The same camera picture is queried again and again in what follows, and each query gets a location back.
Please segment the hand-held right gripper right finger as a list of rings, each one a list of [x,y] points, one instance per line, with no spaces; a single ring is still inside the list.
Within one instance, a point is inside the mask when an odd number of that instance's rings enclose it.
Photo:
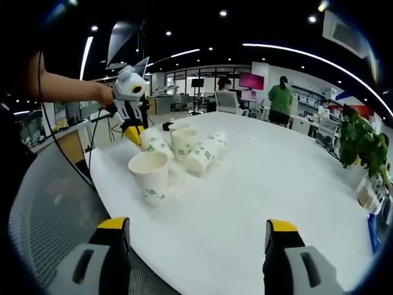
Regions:
[[[336,268],[287,221],[266,223],[265,294],[344,294]]]

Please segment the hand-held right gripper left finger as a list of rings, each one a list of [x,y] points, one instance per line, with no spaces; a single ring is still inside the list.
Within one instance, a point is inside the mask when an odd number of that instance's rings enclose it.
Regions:
[[[63,259],[63,294],[128,294],[130,220],[107,219]]]

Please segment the person's left hand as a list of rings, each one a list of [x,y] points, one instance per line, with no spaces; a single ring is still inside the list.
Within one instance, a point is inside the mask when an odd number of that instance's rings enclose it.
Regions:
[[[96,101],[102,108],[108,109],[114,102],[114,94],[112,88],[108,85],[98,84],[98,94]]]

